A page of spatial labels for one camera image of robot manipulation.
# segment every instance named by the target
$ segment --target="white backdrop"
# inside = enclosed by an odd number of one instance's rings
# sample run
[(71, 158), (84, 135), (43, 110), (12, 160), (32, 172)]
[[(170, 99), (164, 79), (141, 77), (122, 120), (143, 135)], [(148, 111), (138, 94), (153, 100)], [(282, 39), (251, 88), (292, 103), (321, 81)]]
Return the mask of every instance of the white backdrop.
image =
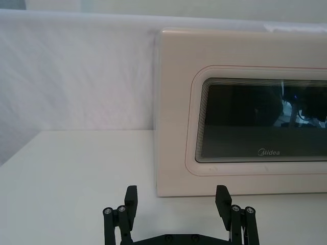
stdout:
[(151, 129), (164, 27), (327, 33), (327, 24), (0, 11), (0, 165), (42, 130)]
[(26, 0), (26, 8), (107, 14), (327, 22), (326, 0)]

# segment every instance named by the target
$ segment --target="dark glass window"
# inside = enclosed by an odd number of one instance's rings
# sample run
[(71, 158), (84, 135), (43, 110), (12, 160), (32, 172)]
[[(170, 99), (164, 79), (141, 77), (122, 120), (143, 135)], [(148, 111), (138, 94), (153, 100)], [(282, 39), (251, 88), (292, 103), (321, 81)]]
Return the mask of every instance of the dark glass window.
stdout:
[(327, 81), (203, 83), (196, 161), (327, 160)]

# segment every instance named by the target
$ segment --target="white wall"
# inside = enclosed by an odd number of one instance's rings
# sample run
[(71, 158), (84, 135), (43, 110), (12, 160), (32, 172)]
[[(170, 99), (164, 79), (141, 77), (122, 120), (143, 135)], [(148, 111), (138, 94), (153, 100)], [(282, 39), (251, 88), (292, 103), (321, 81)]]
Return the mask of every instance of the white wall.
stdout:
[(29, 10), (327, 22), (326, 0), (26, 0)]

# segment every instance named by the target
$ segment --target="screw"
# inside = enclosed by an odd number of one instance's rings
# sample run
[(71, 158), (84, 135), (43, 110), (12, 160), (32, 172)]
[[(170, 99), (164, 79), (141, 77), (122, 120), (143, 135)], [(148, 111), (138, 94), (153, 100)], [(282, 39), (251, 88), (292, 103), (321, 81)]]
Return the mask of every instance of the screw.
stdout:
[(122, 207), (120, 207), (120, 208), (118, 209), (119, 212), (124, 212), (125, 210), (126, 210), (126, 208), (125, 208), (124, 206), (122, 206)]
[(110, 213), (111, 213), (111, 209), (110, 209), (110, 208), (105, 209), (105, 210), (104, 210), (104, 213), (105, 213), (105, 214), (110, 214)]
[(235, 212), (240, 211), (240, 209), (239, 209), (237, 206), (233, 206), (232, 209), (233, 209)]
[(166, 235), (165, 236), (165, 241), (166, 242), (172, 242), (172, 240), (173, 240), (173, 236), (172, 235)]
[(200, 240), (200, 237), (199, 237), (198, 235), (192, 235), (192, 236), (191, 236), (191, 240), (192, 240), (193, 242), (198, 242), (198, 241)]
[(252, 208), (247, 208), (246, 211), (248, 211), (249, 213), (254, 213), (254, 210)]

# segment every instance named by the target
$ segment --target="white table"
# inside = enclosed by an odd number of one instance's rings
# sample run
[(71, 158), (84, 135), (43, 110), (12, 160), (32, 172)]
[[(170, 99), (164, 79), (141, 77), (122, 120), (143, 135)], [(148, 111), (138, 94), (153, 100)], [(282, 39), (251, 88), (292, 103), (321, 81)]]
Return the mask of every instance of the white table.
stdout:
[[(214, 197), (158, 198), (152, 131), (42, 132), (0, 167), (1, 245), (103, 245), (103, 208), (138, 187), (134, 241), (227, 239)], [(327, 194), (232, 197), (253, 206), (261, 244), (326, 244)]]

